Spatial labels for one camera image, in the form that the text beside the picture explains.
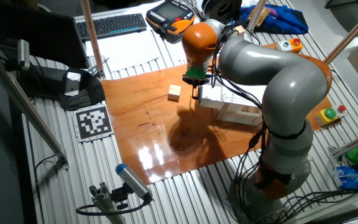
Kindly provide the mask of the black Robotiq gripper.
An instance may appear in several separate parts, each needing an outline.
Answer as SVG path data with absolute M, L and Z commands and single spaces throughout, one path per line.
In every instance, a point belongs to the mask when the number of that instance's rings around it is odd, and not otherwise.
M 186 75 L 182 76 L 182 80 L 185 83 L 193 86 L 192 87 L 192 92 L 191 92 L 191 97 L 194 100 L 195 100 L 195 98 L 199 98 L 199 96 L 198 96 L 198 86 L 201 86 L 201 85 L 209 83 L 209 78 L 206 78 L 206 79 L 192 79 L 192 78 L 188 78 Z

